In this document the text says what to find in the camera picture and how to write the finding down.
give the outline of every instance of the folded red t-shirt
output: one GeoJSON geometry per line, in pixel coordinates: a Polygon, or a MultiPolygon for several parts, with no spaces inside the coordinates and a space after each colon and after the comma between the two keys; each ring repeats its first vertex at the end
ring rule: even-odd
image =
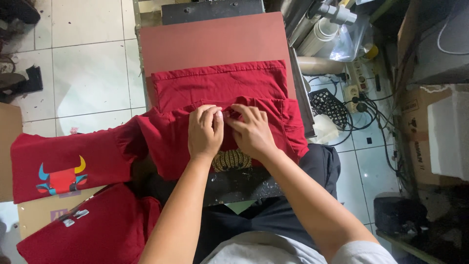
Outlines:
{"type": "MultiPolygon", "coordinates": [[[[308,151],[308,143],[304,137],[304,127],[296,100],[244,96],[223,102],[200,100],[171,112],[158,113],[156,109],[152,109],[137,116],[158,174],[165,180],[173,180],[178,179],[184,172],[190,159],[187,147],[190,112],[203,104],[215,104],[222,107],[223,112],[238,118],[239,113],[230,108],[233,103],[256,106],[259,110],[265,111],[275,145],[294,162],[298,163],[308,151]]],[[[239,150],[233,138],[231,127],[225,124],[223,143],[212,162],[211,170],[229,171],[260,165],[259,161],[251,159],[239,150]]]]}
{"type": "Polygon", "coordinates": [[[285,61],[242,62],[152,73],[157,110],[169,112],[199,100],[238,96],[286,99],[285,61]]]}
{"type": "Polygon", "coordinates": [[[104,189],[16,246],[29,264],[137,263],[160,213],[124,185],[104,189]]]}
{"type": "Polygon", "coordinates": [[[130,181],[148,155],[135,118],[114,129],[45,138],[21,134],[10,149],[15,203],[130,181]]]}

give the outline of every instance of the t-shirt sleeve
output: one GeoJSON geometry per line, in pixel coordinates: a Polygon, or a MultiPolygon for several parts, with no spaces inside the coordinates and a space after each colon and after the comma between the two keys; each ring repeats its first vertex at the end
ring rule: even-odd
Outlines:
{"type": "Polygon", "coordinates": [[[381,245],[369,241],[353,241],[343,245],[332,264],[397,264],[381,245]]]}

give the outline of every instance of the hand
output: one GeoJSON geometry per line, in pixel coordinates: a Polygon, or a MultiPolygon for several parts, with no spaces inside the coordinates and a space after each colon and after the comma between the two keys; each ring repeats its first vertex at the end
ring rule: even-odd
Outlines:
{"type": "Polygon", "coordinates": [[[267,113],[257,107],[233,104],[231,108],[242,114],[244,122],[227,118],[233,137],[242,152],[263,162],[267,154],[278,151],[267,122],[267,113]]]}
{"type": "Polygon", "coordinates": [[[203,105],[189,114],[189,154],[191,159],[212,159],[223,141],[223,115],[221,107],[203,105]]]}

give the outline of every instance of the forearm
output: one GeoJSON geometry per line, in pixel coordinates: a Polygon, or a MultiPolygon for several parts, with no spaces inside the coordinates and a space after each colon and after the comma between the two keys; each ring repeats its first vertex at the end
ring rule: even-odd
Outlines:
{"type": "Polygon", "coordinates": [[[189,161],[147,241],[140,264],[192,263],[210,162],[189,161]]]}
{"type": "Polygon", "coordinates": [[[275,178],[308,234],[330,261],[344,244],[376,242],[368,229],[281,150],[261,161],[275,178]]]}

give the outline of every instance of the bull head print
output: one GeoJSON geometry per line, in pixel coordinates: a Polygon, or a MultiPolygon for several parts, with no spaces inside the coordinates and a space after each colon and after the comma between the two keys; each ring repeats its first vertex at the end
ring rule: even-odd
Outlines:
{"type": "Polygon", "coordinates": [[[44,173],[43,165],[44,163],[42,163],[39,168],[39,179],[48,182],[36,185],[40,193],[49,192],[50,195],[56,195],[73,192],[77,190],[77,185],[86,182],[88,174],[76,176],[76,174],[82,172],[86,167],[85,160],[81,156],[80,166],[63,171],[44,173]]]}

